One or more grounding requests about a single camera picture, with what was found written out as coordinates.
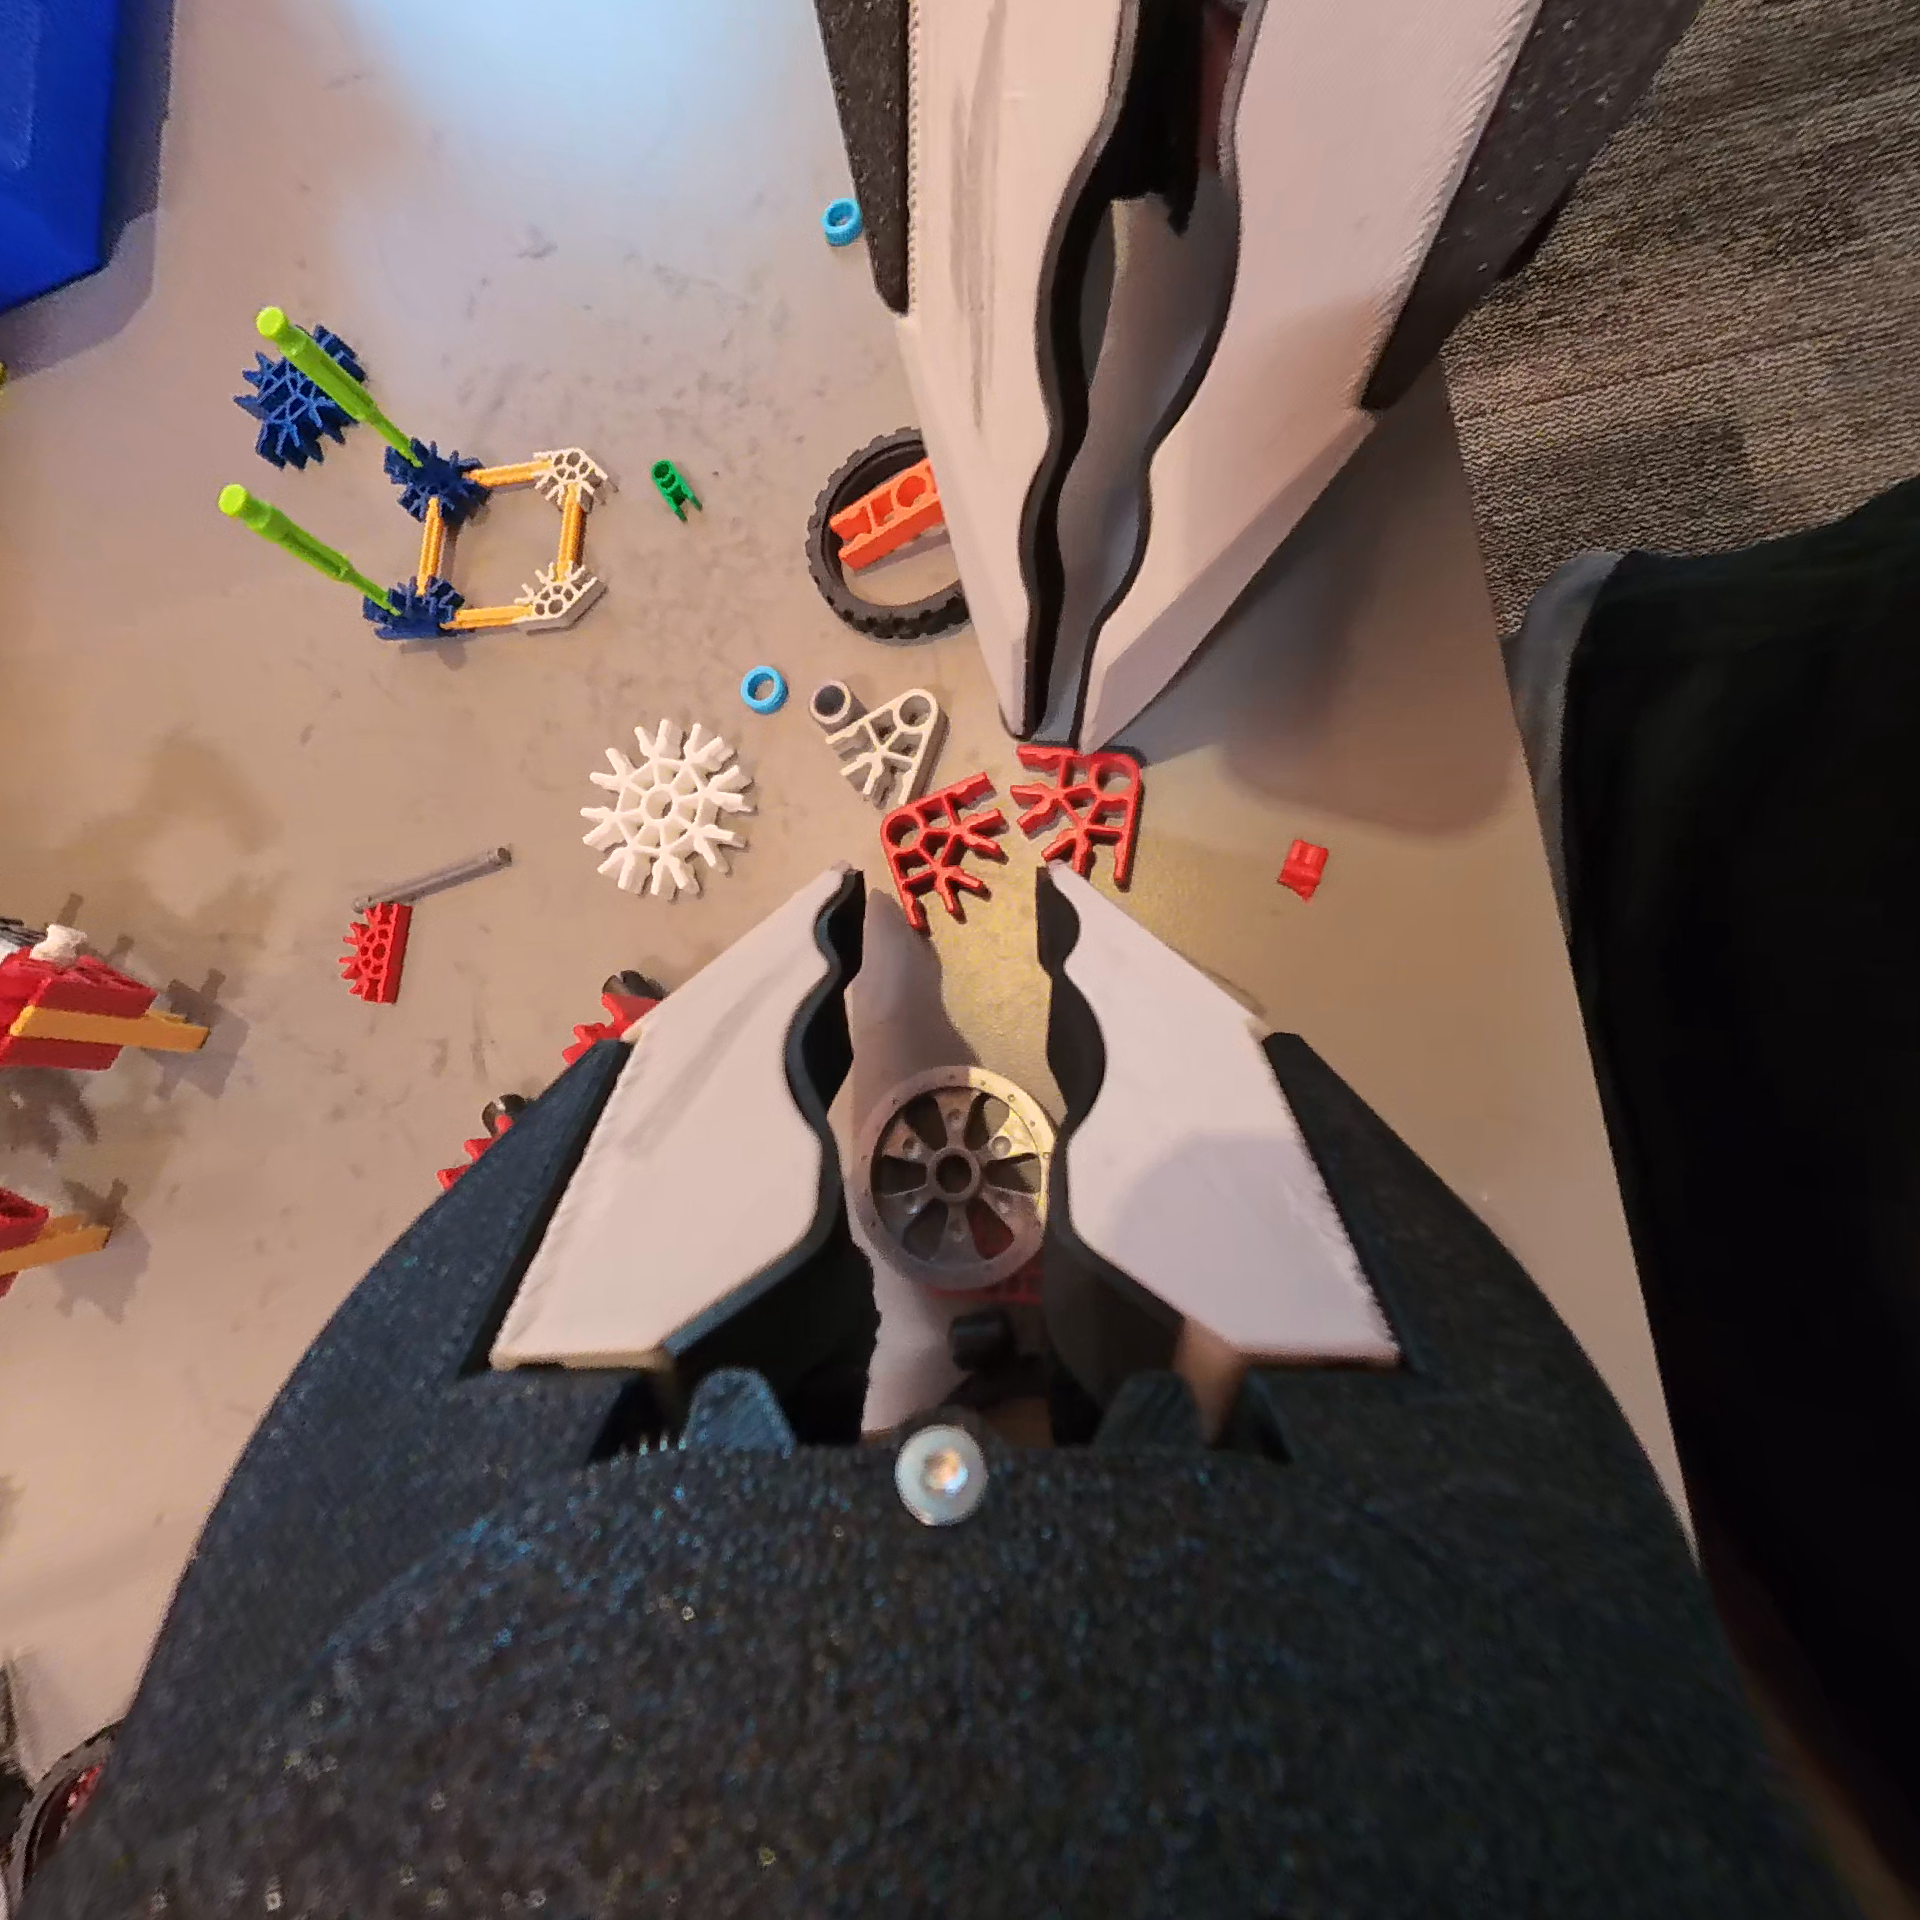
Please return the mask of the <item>red toy axle assembly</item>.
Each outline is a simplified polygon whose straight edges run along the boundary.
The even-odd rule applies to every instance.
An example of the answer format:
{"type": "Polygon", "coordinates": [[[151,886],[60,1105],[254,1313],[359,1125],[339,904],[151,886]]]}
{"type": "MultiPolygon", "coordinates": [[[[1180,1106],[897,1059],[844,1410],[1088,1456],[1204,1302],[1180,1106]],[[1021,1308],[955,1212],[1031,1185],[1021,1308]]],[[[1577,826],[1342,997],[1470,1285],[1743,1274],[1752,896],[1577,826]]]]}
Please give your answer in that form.
{"type": "MultiPolygon", "coordinates": [[[[623,1040],[630,1030],[668,997],[664,984],[635,970],[621,970],[603,981],[598,992],[598,1017],[595,1022],[572,1027],[572,1040],[561,1050],[561,1062],[575,1065],[600,1043],[623,1040]]],[[[534,1100],[526,1093],[499,1093],[481,1109],[479,1133],[461,1146],[461,1157],[454,1164],[436,1171],[438,1188],[454,1187],[470,1164],[477,1164],[492,1142],[507,1133],[516,1118],[534,1100]]]]}

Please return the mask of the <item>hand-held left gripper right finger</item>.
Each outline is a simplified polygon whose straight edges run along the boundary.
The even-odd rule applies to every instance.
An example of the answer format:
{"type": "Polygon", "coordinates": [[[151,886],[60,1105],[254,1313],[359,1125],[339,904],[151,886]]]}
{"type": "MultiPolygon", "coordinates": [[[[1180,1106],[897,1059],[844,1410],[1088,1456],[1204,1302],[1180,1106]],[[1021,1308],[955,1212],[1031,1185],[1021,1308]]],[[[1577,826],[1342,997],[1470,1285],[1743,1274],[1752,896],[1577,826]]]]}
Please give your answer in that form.
{"type": "Polygon", "coordinates": [[[1257,1014],[1075,870],[1037,878],[1046,1234],[1237,1364],[1400,1363],[1257,1014]]]}

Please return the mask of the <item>small red toy connector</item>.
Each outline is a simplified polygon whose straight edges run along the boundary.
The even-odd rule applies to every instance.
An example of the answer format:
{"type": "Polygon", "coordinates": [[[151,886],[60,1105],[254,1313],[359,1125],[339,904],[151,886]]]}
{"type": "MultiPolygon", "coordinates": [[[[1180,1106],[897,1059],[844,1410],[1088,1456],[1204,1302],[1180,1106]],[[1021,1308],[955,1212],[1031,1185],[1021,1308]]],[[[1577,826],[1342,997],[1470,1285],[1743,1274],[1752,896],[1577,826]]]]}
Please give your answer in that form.
{"type": "Polygon", "coordinates": [[[340,960],[351,997],[367,1004],[398,1002],[411,920],[414,908],[398,901],[374,901],[355,913],[340,960]]]}

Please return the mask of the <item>square toy rod frame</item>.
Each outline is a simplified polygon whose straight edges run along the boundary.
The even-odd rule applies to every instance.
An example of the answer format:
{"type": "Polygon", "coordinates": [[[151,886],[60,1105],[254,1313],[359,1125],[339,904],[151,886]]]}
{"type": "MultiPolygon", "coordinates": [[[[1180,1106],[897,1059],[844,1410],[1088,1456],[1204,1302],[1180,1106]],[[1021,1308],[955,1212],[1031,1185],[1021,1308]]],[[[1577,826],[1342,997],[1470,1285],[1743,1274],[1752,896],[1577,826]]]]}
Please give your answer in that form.
{"type": "Polygon", "coordinates": [[[318,539],[288,513],[243,484],[219,492],[219,513],[318,577],[349,587],[372,634],[420,645],[479,634],[561,634],[606,592],[588,565],[588,520],[612,489],[608,470],[583,448],[545,448],[518,465],[481,465],[431,438],[406,435],[366,384],[363,363],[332,330],[293,322],[275,304],[256,314],[256,334],[271,356],[285,356],[318,380],[381,446],[381,468],[400,509],[417,529],[411,574],[374,584],[342,552],[318,539]],[[495,494],[529,492],[559,516],[556,557],[503,605],[479,605],[453,584],[448,565],[457,536],[495,494]]]}

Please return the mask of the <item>silver toy wheel hub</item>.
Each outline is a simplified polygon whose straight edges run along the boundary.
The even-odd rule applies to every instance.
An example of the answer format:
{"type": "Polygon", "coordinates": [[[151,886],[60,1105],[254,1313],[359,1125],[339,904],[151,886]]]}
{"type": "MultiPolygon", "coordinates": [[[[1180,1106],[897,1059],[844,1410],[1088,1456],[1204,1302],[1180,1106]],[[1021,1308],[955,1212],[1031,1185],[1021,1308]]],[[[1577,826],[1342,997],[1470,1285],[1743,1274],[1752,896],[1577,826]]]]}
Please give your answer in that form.
{"type": "Polygon", "coordinates": [[[1037,1257],[1053,1126],[1014,1081],[942,1065],[893,1084],[861,1123],[848,1202],[879,1262],[943,1297],[984,1294],[1037,1257]]]}

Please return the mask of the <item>grey toy rod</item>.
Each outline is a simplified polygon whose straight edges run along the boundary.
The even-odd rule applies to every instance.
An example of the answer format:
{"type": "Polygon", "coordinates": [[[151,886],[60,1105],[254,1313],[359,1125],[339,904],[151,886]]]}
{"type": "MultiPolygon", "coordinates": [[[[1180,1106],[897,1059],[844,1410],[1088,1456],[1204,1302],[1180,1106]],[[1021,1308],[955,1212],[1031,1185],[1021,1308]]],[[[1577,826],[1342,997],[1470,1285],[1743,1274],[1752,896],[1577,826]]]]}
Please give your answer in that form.
{"type": "Polygon", "coordinates": [[[476,854],[463,854],[448,864],[436,866],[423,875],[398,880],[392,884],[372,889],[363,896],[351,901],[351,913],[356,916],[366,916],[381,906],[417,906],[424,898],[438,896],[443,891],[463,886],[472,880],[486,878],[492,873],[501,873],[511,864],[511,849],[495,846],[485,849],[476,854]]]}

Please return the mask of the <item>white snowflake toy connector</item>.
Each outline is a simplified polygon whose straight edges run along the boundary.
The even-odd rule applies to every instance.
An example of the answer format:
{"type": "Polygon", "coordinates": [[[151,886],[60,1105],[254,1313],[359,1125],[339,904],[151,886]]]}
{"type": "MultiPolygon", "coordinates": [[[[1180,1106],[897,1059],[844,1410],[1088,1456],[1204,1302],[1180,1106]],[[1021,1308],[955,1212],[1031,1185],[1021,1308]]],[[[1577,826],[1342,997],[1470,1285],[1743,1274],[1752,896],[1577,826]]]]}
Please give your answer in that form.
{"type": "Polygon", "coordinates": [[[753,812],[751,778],[700,722],[635,726],[632,749],[608,748],[589,781],[598,802],[583,806],[583,844],[621,894],[696,898],[703,875],[726,875],[728,853],[747,844],[735,820],[753,812]]]}

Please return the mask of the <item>black toy tyre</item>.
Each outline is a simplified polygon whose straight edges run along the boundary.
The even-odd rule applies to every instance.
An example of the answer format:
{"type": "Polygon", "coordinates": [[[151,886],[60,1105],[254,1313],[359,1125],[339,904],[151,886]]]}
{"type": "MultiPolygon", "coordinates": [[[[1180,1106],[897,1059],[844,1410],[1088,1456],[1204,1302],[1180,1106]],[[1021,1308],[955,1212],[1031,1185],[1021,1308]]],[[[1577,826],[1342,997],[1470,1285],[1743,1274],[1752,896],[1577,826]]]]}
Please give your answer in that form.
{"type": "Polygon", "coordinates": [[[815,494],[806,520],[806,569],[827,611],[852,634],[879,642],[908,645],[942,637],[968,624],[968,604],[958,580],[910,604],[885,605],[857,592],[844,560],[844,537],[830,525],[831,516],[852,508],[883,482],[896,480],[921,456],[924,435],[897,428],[855,448],[815,494]]]}

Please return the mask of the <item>light grey toy connector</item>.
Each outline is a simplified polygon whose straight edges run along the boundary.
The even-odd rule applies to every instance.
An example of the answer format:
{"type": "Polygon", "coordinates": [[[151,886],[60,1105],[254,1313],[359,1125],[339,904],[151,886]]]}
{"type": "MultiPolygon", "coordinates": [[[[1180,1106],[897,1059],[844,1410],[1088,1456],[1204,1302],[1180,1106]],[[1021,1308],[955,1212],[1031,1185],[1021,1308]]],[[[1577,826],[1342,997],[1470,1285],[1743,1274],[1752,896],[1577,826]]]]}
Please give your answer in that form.
{"type": "Polygon", "coordinates": [[[861,712],[827,733],[825,745],[864,802],[897,809],[916,801],[943,740],[943,712],[924,688],[861,712]]]}

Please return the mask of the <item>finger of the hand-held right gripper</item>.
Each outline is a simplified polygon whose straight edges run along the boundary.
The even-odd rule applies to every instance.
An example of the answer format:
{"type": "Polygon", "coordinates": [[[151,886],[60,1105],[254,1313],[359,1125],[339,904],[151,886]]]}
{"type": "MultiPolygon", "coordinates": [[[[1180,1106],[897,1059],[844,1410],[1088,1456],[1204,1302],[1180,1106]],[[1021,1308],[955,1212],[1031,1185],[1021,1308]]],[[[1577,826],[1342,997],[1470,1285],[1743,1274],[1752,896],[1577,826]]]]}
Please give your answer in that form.
{"type": "Polygon", "coordinates": [[[1032,737],[1062,630],[1060,504],[1088,435],[1081,302],[1115,202],[1137,3],[904,13],[897,342],[1004,724],[1032,737]]]}
{"type": "Polygon", "coordinates": [[[1089,645],[1084,748],[1159,697],[1371,432],[1359,395],[1535,13],[1251,6],[1221,128],[1231,293],[1142,473],[1137,560],[1089,645]]]}

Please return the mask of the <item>colourful construction toy model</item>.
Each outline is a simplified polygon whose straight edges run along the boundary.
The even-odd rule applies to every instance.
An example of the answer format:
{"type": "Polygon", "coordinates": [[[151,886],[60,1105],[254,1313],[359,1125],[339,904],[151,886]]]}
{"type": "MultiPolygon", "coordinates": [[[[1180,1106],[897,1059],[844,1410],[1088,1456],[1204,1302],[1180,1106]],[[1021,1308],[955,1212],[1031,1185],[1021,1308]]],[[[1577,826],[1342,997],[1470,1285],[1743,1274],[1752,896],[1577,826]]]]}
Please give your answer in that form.
{"type": "MultiPolygon", "coordinates": [[[[88,950],[79,929],[1,920],[1,1068],[105,1072],[127,1050],[190,1053],[208,1029],[159,1009],[155,988],[88,950]]],[[[47,1265],[100,1253],[105,1220],[56,1217],[1,1188],[1,1291],[47,1265]]]]}

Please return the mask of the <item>orange toy connector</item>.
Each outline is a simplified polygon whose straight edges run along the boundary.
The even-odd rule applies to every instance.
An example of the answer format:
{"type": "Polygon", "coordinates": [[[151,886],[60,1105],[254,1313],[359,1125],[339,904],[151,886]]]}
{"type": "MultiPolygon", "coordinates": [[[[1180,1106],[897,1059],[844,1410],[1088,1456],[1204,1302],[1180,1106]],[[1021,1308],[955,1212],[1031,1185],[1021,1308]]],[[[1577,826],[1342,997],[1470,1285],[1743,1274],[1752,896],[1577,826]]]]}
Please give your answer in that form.
{"type": "Polygon", "coordinates": [[[945,525],[943,501],[921,458],[827,516],[827,532],[837,541],[835,555],[844,571],[864,571],[889,560],[897,549],[945,525]]]}

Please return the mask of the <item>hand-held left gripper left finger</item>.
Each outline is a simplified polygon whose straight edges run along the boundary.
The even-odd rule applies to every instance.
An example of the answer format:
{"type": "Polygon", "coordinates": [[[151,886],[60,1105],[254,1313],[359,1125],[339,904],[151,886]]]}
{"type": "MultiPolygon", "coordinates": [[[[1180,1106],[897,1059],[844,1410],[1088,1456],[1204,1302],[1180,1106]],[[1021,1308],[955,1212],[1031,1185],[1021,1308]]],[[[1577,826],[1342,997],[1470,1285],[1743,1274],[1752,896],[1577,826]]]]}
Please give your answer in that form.
{"type": "Polygon", "coordinates": [[[827,1244],[867,880],[835,861],[646,1013],[488,1363],[680,1360],[827,1244]]]}

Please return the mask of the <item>blue double toy connector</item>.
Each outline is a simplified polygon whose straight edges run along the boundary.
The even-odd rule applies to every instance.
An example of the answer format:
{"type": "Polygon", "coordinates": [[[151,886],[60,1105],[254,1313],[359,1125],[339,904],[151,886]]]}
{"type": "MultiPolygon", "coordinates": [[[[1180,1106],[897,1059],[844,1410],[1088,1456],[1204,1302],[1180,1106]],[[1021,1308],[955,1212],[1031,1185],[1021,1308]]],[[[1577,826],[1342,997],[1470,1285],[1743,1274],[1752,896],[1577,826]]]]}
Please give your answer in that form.
{"type": "Polygon", "coordinates": [[[325,443],[342,443],[355,417],[285,356],[257,353],[232,402],[256,420],[256,458],[275,468],[307,468],[325,443]]]}

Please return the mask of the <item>black tyre with colourful hub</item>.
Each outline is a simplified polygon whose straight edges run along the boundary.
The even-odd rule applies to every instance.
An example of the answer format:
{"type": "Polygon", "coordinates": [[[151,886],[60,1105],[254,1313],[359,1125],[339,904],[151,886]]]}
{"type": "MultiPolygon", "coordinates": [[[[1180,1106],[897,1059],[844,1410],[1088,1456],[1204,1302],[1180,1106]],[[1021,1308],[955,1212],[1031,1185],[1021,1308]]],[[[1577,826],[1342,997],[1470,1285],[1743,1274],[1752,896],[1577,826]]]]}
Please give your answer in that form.
{"type": "Polygon", "coordinates": [[[5,1760],[5,1915],[21,1915],[27,1889],[88,1806],[121,1726],[119,1720],[109,1722],[63,1754],[31,1785],[12,1760],[5,1760]]]}

